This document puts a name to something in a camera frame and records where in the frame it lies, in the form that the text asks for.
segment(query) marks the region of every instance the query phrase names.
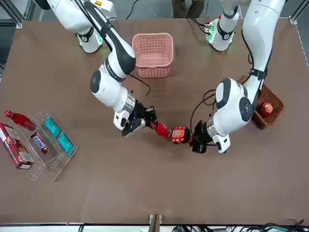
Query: apple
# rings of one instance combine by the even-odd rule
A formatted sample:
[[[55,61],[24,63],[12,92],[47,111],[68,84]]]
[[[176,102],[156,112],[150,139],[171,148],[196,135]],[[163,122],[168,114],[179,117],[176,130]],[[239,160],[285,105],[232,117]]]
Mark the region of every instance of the apple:
[[[273,111],[273,106],[270,102],[263,102],[260,106],[260,109],[259,109],[259,114],[260,116],[262,117],[269,117]]]

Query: woven basket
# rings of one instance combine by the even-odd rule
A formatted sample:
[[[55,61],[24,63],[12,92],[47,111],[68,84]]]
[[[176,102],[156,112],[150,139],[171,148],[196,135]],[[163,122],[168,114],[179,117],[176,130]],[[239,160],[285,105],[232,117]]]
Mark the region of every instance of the woven basket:
[[[239,81],[243,84],[246,81],[246,77]],[[253,113],[252,120],[260,127],[273,127],[276,121],[279,119],[284,110],[284,105],[282,101],[265,85],[263,84],[260,96],[257,100],[257,109],[263,102],[269,102],[273,106],[273,112],[268,117],[262,117],[256,110]]]

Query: blue packet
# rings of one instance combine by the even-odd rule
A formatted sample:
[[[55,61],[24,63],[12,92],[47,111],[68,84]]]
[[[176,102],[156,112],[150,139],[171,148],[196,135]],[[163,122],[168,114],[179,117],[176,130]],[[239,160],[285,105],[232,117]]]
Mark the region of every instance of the blue packet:
[[[67,138],[64,132],[61,133],[60,137],[58,138],[58,142],[62,146],[62,148],[65,150],[67,156],[70,157],[74,150],[74,145]]]
[[[47,127],[47,129],[51,132],[54,138],[57,138],[62,129],[57,126],[57,124],[52,120],[50,116],[47,117],[46,121],[44,122],[44,125]]]

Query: clear acrylic shelf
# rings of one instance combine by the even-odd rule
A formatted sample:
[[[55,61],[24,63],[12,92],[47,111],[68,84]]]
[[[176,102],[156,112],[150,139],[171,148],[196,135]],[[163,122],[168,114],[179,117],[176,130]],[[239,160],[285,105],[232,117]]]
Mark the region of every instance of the clear acrylic shelf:
[[[35,131],[29,131],[23,127],[13,125],[22,140],[24,140],[26,147],[28,147],[30,156],[34,161],[32,167],[29,170],[25,170],[25,172],[31,180],[37,180],[40,175],[44,175],[45,181],[46,178],[49,178],[53,180],[52,182],[55,182],[61,171],[75,154],[78,146],[73,142],[63,126],[50,112],[41,112],[29,116],[29,118],[36,124]],[[51,118],[55,124],[61,128],[61,132],[57,136],[54,136],[45,126],[44,123],[48,118]],[[49,148],[49,151],[46,154],[41,151],[34,139],[31,138],[35,132]],[[68,151],[66,152],[59,143],[60,137],[64,136],[64,134],[73,145],[69,154],[67,154]]]

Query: red box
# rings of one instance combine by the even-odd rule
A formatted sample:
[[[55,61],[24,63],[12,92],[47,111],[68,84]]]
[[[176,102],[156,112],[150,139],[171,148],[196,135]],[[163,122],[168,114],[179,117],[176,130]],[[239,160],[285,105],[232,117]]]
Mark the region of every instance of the red box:
[[[26,147],[22,144],[17,132],[10,126],[0,123],[0,141],[9,154],[15,168],[29,169],[33,159]]]

